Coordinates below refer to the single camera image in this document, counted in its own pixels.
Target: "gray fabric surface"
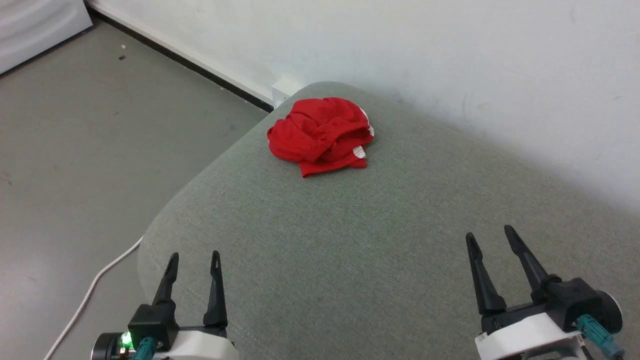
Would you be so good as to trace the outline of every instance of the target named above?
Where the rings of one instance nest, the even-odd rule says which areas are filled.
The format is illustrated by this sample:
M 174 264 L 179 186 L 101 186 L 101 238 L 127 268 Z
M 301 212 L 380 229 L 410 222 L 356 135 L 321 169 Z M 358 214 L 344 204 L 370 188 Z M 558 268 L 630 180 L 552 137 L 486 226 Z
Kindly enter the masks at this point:
M 302 179 L 265 132 L 296 99 L 339 96 L 369 115 L 369 167 Z M 622 304 L 638 354 L 640 245 L 624 214 L 500 151 L 339 83 L 310 85 L 214 161 L 157 216 L 139 255 L 151 298 L 170 254 L 181 325 L 202 319 L 218 249 L 230 338 L 246 359 L 473 359 L 473 231 L 508 304 L 529 300 L 502 226 L 550 272 Z

